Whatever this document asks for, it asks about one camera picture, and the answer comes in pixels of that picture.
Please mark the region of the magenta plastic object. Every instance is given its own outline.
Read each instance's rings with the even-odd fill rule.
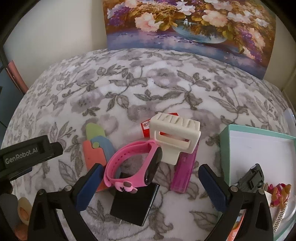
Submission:
[[[181,152],[176,165],[174,178],[170,185],[170,189],[175,192],[185,193],[189,184],[190,176],[194,167],[196,153],[198,149],[197,143],[192,154]]]

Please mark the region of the watch face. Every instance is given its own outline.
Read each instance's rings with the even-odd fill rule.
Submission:
[[[162,157],[163,157],[163,151],[161,147],[158,147],[145,172],[144,182],[146,185],[149,185],[152,182]]]

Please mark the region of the black charger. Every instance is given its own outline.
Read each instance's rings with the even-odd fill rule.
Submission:
[[[120,178],[127,177],[130,175],[126,173],[120,175]],[[138,191],[135,194],[116,190],[110,214],[126,222],[143,226],[159,186],[159,184],[150,183],[146,187],[137,188]]]

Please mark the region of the green round button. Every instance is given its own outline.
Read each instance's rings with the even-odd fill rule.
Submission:
[[[98,148],[98,147],[100,147],[100,144],[98,142],[94,142],[93,143],[93,148]]]

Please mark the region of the pink watch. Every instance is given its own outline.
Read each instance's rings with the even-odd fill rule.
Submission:
[[[148,153],[148,156],[135,175],[128,178],[114,178],[116,170],[126,159],[133,155],[145,153]],[[162,149],[155,140],[132,142],[119,149],[111,157],[106,165],[104,182],[107,187],[114,185],[120,192],[136,193],[137,187],[148,186],[152,182],[162,156]]]

